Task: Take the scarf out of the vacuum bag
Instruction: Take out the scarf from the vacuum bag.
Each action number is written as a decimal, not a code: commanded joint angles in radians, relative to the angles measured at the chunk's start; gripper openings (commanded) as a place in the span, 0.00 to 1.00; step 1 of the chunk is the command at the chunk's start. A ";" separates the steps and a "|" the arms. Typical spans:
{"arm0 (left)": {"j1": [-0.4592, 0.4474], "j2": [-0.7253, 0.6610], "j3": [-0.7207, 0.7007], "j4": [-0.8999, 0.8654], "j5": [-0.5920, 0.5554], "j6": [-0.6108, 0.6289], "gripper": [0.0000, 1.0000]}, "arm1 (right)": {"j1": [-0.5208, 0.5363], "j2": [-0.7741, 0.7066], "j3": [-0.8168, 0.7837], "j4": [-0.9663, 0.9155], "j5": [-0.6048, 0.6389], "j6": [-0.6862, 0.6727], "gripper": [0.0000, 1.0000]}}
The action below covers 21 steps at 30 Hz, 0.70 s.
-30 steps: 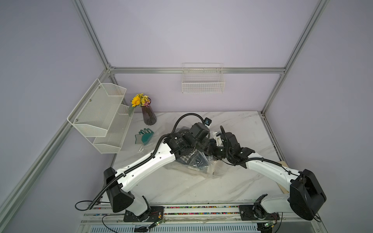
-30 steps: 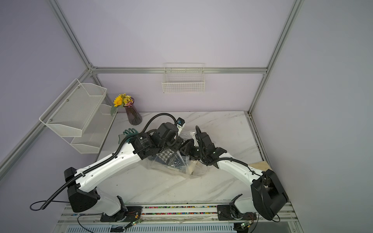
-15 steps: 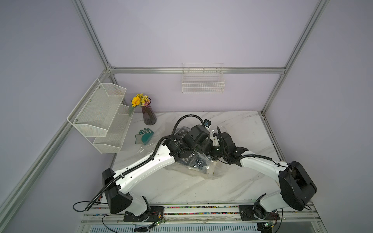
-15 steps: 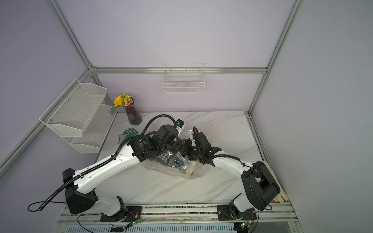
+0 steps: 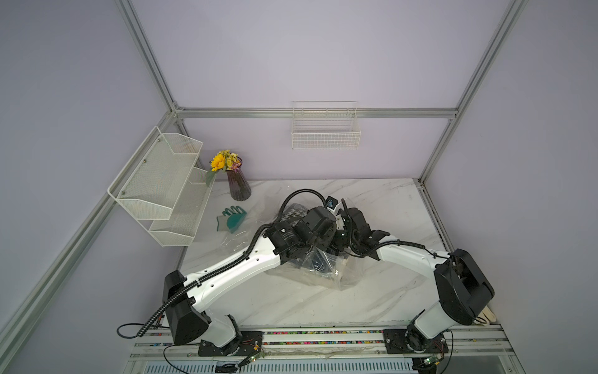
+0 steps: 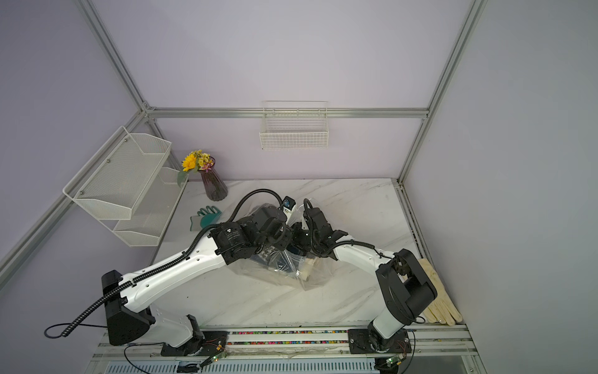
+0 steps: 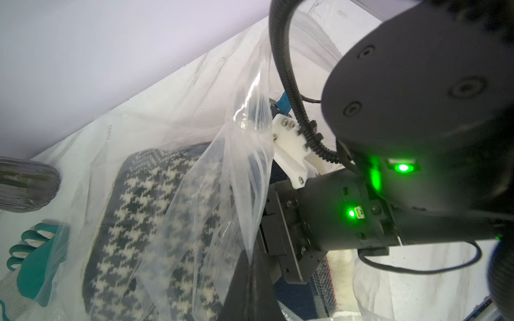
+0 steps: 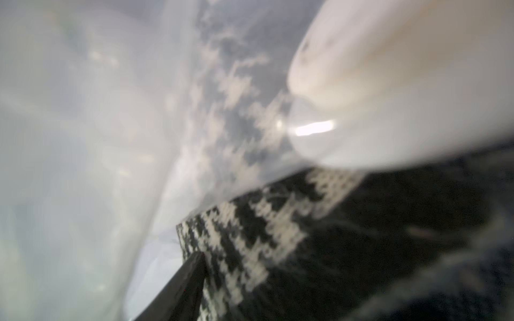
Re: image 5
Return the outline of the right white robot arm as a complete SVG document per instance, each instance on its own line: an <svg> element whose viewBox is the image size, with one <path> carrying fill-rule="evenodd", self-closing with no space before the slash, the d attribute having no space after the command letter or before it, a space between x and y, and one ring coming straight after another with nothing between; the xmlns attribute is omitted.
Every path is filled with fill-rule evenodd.
<svg viewBox="0 0 598 374"><path fill-rule="evenodd" d="M422 351L441 333L470 326L495 297L495 290L473 256L464 249L433 251L401 240L389 232L373 230L356 207L342 208L344 245L360 258L394 263L434 281L437 301L407 326L410 349Z"/></svg>

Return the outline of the clear plastic vacuum bag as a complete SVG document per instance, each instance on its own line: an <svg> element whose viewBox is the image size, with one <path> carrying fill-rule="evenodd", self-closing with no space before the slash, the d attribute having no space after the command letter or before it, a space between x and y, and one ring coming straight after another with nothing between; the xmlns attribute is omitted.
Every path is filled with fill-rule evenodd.
<svg viewBox="0 0 598 374"><path fill-rule="evenodd" d="M272 207L260 205L238 224L233 232L227 232L218 247L221 255L235 255L250 244L255 230L273 215ZM350 252L347 244L333 242L326 249L310 249L300 258L290 259L281 266L266 271L272 277L280 277L308 286L320 286L337 291L355 287L365 276L365 261Z"/></svg>

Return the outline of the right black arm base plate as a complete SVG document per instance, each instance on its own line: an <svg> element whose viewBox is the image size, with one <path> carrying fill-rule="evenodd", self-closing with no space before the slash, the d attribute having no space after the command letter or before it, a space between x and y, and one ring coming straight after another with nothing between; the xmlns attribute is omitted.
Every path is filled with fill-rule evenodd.
<svg viewBox="0 0 598 374"><path fill-rule="evenodd" d="M423 353L444 355L449 352L442 334L428 339L416 330L384 329L382 335L387 353L390 355Z"/></svg>

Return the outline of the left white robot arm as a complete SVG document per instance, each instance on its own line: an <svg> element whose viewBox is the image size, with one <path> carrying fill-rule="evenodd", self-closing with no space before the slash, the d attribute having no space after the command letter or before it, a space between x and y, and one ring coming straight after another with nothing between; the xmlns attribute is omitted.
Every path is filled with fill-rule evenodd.
<svg viewBox="0 0 598 374"><path fill-rule="evenodd" d="M223 348L235 345L241 333L232 316L219 317L208 309L225 293L290 260L303 260L319 246L327 248L336 234L336 216L325 207L309 210L294 224L277 221L262 225L247 249L203 271L173 271L164 279L163 306L174 344L199 339Z"/></svg>

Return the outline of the navy plaid scarf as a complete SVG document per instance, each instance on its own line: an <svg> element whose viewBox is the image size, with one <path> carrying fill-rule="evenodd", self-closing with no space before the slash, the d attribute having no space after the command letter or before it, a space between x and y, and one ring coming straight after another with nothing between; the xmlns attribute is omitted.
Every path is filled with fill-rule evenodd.
<svg viewBox="0 0 598 374"><path fill-rule="evenodd" d="M342 257L316 249L306 256L302 267L322 277L332 277L337 275L338 263L342 259Z"/></svg>

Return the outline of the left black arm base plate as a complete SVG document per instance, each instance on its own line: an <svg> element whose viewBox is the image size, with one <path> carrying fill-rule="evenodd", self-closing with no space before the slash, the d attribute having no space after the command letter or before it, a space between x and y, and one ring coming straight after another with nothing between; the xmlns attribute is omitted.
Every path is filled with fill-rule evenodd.
<svg viewBox="0 0 598 374"><path fill-rule="evenodd" d="M199 357L248 356L256 353L263 344L264 333L245 330L237 334L231 342L219 348L208 341L201 341L198 349Z"/></svg>

